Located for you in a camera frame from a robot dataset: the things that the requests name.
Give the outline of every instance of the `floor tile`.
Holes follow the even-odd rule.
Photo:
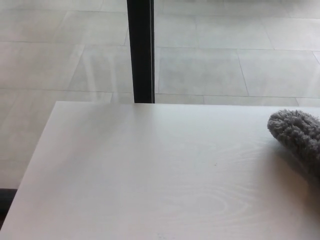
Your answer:
[[[225,12],[230,16],[288,17],[278,0],[225,0]]]
[[[133,92],[130,47],[85,48],[69,90],[89,92]]]
[[[159,15],[154,21],[156,46],[180,48],[198,46],[194,17]]]
[[[68,91],[65,101],[71,102],[111,102],[111,92],[94,92],[94,91]]]
[[[0,188],[18,189],[28,165],[28,161],[0,159]]]
[[[17,90],[0,89],[0,127],[14,105],[17,96]]]
[[[320,19],[319,0],[281,0],[292,18]]]
[[[65,90],[84,46],[0,42],[0,88]]]
[[[320,19],[263,18],[272,45],[277,50],[320,50]]]
[[[201,95],[156,94],[156,104],[204,104]]]
[[[23,0],[22,7],[25,9],[99,11],[102,3],[103,0]]]
[[[314,51],[313,55],[317,59],[318,63],[320,64],[320,51]]]
[[[223,0],[196,2],[165,0],[163,13],[175,15],[221,16],[225,13],[225,5]]]
[[[64,91],[22,90],[0,128],[0,160],[29,162]]]
[[[24,0],[0,0],[0,10],[19,9],[23,6]]]
[[[320,98],[297,98],[300,107],[320,107]]]
[[[65,15],[65,11],[2,10],[0,41],[49,43]]]
[[[204,96],[208,105],[298,106],[294,97]]]
[[[320,64],[310,51],[238,50],[250,96],[320,97]]]
[[[258,18],[196,17],[200,48],[273,49]]]
[[[118,93],[114,92],[112,94],[111,103],[113,104],[134,104],[134,95],[133,93]]]
[[[162,48],[159,93],[247,96],[235,50]]]
[[[103,0],[101,11],[126,13],[128,11],[127,0]]]
[[[123,45],[128,16],[119,12],[69,11],[56,32],[55,42]]]

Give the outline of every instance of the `white table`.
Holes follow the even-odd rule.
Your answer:
[[[278,109],[58,102],[0,240],[319,240]]]

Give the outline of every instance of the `wood grain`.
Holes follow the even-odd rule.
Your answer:
[[[318,240],[278,109],[59,102],[0,240]]]

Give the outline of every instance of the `fluffy fabric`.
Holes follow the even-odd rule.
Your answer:
[[[302,168],[320,182],[320,121],[300,110],[271,115],[270,133],[296,157]]]

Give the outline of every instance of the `tile grout line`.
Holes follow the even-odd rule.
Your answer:
[[[18,98],[20,97],[21,92],[22,92],[22,90],[17,90],[17,91],[16,91],[16,97],[15,97],[15,99],[14,99],[14,101],[13,101],[12,106],[10,107],[10,110],[8,111],[8,114],[7,114],[7,115],[5,116],[5,118],[3,119],[3,121],[2,121],[2,123],[1,123],[1,125],[0,125],[0,129],[2,129],[2,126],[5,124],[7,118],[9,117],[12,109],[14,108],[14,105],[16,104]]]
[[[81,59],[82,59],[82,57],[83,57],[83,55],[84,55],[84,52],[85,52],[85,49],[86,49],[86,48],[87,48],[87,45],[84,44],[83,49],[82,49],[82,52],[81,52],[80,57],[79,57],[79,61],[78,61],[78,63],[76,64],[76,66],[75,66],[75,68],[74,68],[74,71],[73,71],[72,77],[70,78],[70,81],[69,81],[69,83],[68,83],[67,89],[69,89],[70,84],[71,84],[72,80],[74,79],[74,76],[75,76],[75,74],[76,74],[76,71],[77,71],[77,69],[78,69],[78,66],[79,66],[79,64],[80,64],[80,61],[81,61]]]
[[[129,36],[129,26],[127,27],[127,30],[125,32],[125,37],[124,37],[124,43],[122,46],[125,46],[126,47],[126,41],[127,41],[127,37]]]
[[[194,20],[194,25],[195,25],[196,45],[197,45],[197,48],[200,49],[200,38],[199,38],[199,34],[198,34],[197,16],[194,16],[193,20]]]
[[[268,37],[269,42],[270,42],[270,44],[271,44],[271,46],[272,46],[273,50],[276,50],[276,49],[275,49],[275,46],[273,45],[273,43],[272,43],[272,41],[271,41],[271,38],[270,38],[270,36],[269,36],[269,33],[268,33],[268,30],[267,30],[267,27],[266,27],[266,25],[264,24],[264,22],[263,22],[263,20],[262,20],[262,18],[261,18],[261,17],[259,17],[259,22],[260,22],[260,23],[261,23],[261,25],[263,26],[263,29],[264,29],[264,31],[265,31],[265,34],[266,34],[266,36]]]
[[[298,107],[300,107],[300,104],[299,104],[299,102],[298,102],[298,99],[297,99],[296,97],[295,97],[294,99],[295,99],[296,104],[298,105]]]
[[[245,78],[245,75],[244,75],[244,71],[242,70],[242,66],[241,66],[241,61],[240,61],[240,57],[239,57],[238,50],[235,50],[235,53],[236,53],[236,56],[237,56],[237,58],[238,58],[238,63],[239,63],[240,70],[241,70],[241,73],[242,73],[242,77],[243,77],[243,81],[244,81],[246,93],[247,93],[247,95],[249,96],[250,94],[249,94],[249,91],[248,91],[248,87],[247,87],[247,82],[246,82],[246,78]]]
[[[99,8],[99,12],[101,12],[102,7],[104,6],[105,0],[102,0],[101,6]]]
[[[318,60],[318,58],[315,55],[315,51],[312,51],[312,55],[314,56],[315,60],[317,61],[317,63],[320,65],[320,61]]]
[[[67,14],[68,14],[68,11],[65,12],[65,14],[64,14],[61,22],[59,23],[58,27],[57,27],[56,30],[54,31],[54,34],[53,34],[53,36],[52,36],[52,39],[51,39],[51,41],[49,42],[50,44],[55,44],[57,34],[58,34],[59,30],[61,29],[61,27],[62,27],[62,25],[63,25],[63,23],[64,23],[64,21],[65,21],[65,19],[66,19]]]

